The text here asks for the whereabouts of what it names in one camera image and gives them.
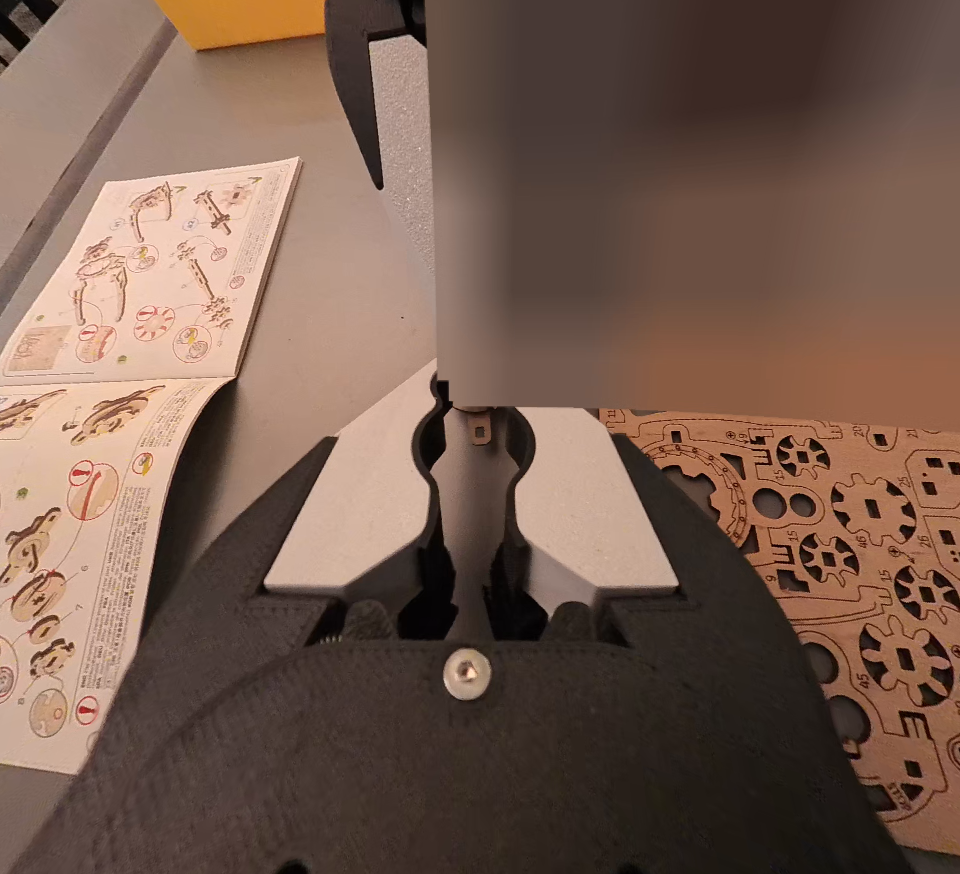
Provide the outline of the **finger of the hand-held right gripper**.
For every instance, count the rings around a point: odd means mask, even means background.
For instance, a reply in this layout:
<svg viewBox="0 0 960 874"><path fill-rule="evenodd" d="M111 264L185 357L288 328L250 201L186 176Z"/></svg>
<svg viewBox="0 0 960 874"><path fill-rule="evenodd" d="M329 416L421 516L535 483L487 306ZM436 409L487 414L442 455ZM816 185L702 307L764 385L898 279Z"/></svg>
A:
<svg viewBox="0 0 960 874"><path fill-rule="evenodd" d="M437 289L426 47L412 35L374 41L368 55L383 173L375 352L393 380L436 364Z"/></svg>

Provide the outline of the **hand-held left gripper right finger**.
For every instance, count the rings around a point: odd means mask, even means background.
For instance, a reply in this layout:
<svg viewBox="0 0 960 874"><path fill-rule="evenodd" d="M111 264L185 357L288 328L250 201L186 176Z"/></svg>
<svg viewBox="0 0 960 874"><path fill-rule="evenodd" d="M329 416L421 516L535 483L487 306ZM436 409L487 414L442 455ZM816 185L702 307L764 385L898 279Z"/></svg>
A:
<svg viewBox="0 0 960 874"><path fill-rule="evenodd" d="M540 606L669 595L678 587L609 430L583 409L519 408L533 457L514 491Z"/></svg>

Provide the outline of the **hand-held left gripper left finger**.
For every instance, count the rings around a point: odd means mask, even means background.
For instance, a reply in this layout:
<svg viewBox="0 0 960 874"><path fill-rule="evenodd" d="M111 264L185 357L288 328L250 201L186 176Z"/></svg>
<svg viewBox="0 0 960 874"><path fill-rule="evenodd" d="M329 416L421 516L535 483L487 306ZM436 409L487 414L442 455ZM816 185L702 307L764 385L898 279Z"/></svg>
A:
<svg viewBox="0 0 960 874"><path fill-rule="evenodd" d="M422 556L442 535L432 468L447 400L431 361L335 437L268 571L268 591L336 599L412 599Z"/></svg>

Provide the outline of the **laser-cut wooden parts sheet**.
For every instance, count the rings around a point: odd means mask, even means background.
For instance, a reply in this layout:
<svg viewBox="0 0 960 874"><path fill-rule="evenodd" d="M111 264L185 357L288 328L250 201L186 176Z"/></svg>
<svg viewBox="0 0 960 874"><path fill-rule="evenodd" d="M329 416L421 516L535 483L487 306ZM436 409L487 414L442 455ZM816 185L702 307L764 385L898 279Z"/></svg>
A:
<svg viewBox="0 0 960 874"><path fill-rule="evenodd" d="M917 427L600 409L708 505L867 720L843 743L894 840L958 855L959 435Z"/></svg>

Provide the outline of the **open instruction booklet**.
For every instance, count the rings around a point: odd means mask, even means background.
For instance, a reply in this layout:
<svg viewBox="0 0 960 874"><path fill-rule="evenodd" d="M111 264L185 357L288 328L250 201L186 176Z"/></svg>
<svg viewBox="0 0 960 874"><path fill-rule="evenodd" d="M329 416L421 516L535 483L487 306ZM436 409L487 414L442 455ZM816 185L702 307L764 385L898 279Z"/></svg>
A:
<svg viewBox="0 0 960 874"><path fill-rule="evenodd" d="M302 165L106 183L6 342L3 766L88 758L138 649L173 474L238 374Z"/></svg>

